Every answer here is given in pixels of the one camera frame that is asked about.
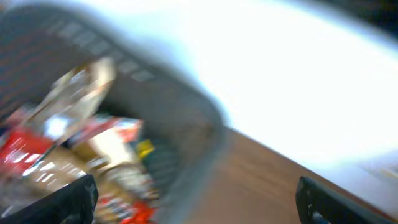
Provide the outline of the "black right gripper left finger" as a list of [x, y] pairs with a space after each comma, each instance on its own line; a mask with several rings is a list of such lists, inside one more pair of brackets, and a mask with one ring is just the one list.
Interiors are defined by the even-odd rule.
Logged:
[[98, 197], [93, 176], [86, 175], [1, 218], [1, 224], [92, 224]]

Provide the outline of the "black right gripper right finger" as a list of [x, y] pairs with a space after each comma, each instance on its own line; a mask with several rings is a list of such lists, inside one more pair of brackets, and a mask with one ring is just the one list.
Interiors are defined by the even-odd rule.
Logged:
[[306, 176], [298, 181], [295, 202], [304, 224], [392, 224], [391, 220]]

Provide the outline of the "San Remo spaghetti pack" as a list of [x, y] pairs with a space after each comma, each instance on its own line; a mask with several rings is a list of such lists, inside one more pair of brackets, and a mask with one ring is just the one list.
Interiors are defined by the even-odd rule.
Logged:
[[68, 149], [23, 129], [1, 136], [1, 218], [85, 176], [87, 168]]

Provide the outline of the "colourful Kleenex tissue multipack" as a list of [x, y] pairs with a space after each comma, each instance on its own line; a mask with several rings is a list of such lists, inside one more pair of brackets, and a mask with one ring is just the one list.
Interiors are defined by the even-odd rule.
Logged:
[[90, 167], [135, 163], [131, 143], [139, 139], [143, 124], [139, 119], [95, 116], [66, 145]]

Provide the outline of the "Pantree pouch dark contents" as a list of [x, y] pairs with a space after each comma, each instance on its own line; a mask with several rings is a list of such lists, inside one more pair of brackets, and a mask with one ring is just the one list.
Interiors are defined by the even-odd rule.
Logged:
[[53, 84], [22, 123], [39, 135], [62, 143], [94, 115], [115, 78], [113, 60], [107, 57], [75, 67]]

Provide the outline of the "Pantree pouch white contents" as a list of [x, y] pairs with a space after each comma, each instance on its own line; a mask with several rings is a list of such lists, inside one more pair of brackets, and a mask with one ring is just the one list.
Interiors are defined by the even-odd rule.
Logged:
[[121, 163], [95, 174], [95, 223], [154, 223], [160, 193], [140, 163]]

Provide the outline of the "green Nescafe coffee bag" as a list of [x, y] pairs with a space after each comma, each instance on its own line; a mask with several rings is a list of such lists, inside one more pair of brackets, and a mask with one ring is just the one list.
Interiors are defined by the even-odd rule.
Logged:
[[155, 187], [163, 194], [170, 188], [180, 171], [179, 154], [163, 139], [141, 139], [134, 145]]

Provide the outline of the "white back board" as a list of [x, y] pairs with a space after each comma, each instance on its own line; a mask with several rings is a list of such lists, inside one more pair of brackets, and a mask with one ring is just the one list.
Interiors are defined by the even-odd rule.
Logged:
[[392, 217], [397, 187], [359, 163], [397, 154], [397, 41], [305, 1], [72, 1], [125, 46], [183, 70], [227, 124]]

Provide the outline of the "grey plastic basket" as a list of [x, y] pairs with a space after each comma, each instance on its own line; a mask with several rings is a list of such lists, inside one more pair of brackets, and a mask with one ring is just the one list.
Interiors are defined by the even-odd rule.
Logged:
[[154, 220], [182, 223], [223, 149], [221, 114], [176, 71], [151, 62], [93, 16], [39, 3], [1, 13], [1, 118], [40, 102], [61, 75], [99, 57], [111, 57], [118, 70], [101, 111], [144, 120], [145, 137], [178, 152], [180, 171], [160, 193]]

